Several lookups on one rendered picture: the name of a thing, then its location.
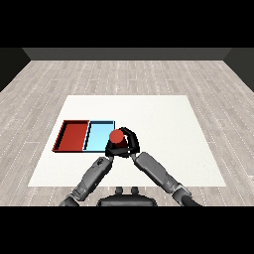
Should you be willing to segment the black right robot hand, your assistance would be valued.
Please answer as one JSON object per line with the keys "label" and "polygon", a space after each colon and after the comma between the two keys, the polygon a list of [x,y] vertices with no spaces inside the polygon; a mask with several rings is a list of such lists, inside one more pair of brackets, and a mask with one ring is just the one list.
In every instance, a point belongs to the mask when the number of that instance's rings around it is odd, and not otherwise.
{"label": "black right robot hand", "polygon": [[120,130],[123,133],[123,140],[120,142],[121,153],[119,156],[122,158],[131,157],[135,159],[136,154],[140,152],[139,141],[136,134],[127,127],[120,127]]}

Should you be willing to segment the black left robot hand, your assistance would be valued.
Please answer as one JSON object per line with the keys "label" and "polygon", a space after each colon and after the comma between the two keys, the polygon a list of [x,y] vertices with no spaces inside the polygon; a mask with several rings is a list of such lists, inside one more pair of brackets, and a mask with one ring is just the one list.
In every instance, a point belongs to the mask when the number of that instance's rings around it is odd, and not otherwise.
{"label": "black left robot hand", "polygon": [[108,141],[105,147],[105,156],[114,157],[114,156],[118,156],[119,154],[120,154],[120,147],[117,144],[112,143],[111,141]]}

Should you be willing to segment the light blue shallow open box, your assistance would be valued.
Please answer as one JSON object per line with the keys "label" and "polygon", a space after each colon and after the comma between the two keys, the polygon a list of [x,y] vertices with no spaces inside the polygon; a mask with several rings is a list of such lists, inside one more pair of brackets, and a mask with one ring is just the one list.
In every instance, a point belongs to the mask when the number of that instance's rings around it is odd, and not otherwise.
{"label": "light blue shallow open box", "polygon": [[83,142],[84,153],[103,153],[109,134],[115,129],[114,120],[91,120]]}

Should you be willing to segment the red shallow open box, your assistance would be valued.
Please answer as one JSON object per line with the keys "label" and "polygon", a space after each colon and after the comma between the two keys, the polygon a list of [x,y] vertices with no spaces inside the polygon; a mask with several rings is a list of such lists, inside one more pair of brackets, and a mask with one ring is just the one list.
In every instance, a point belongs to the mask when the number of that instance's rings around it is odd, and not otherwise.
{"label": "red shallow open box", "polygon": [[88,120],[65,120],[53,146],[55,153],[82,153]]}

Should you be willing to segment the dark grey robot body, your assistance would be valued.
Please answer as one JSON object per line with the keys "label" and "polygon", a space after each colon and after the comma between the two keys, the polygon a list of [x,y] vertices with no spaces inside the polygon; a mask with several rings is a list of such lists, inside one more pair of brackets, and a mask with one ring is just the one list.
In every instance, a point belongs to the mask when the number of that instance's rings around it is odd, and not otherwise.
{"label": "dark grey robot body", "polygon": [[115,194],[101,198],[97,206],[157,206],[156,201],[139,194],[137,187],[131,188],[130,194],[124,194],[122,187],[115,189]]}

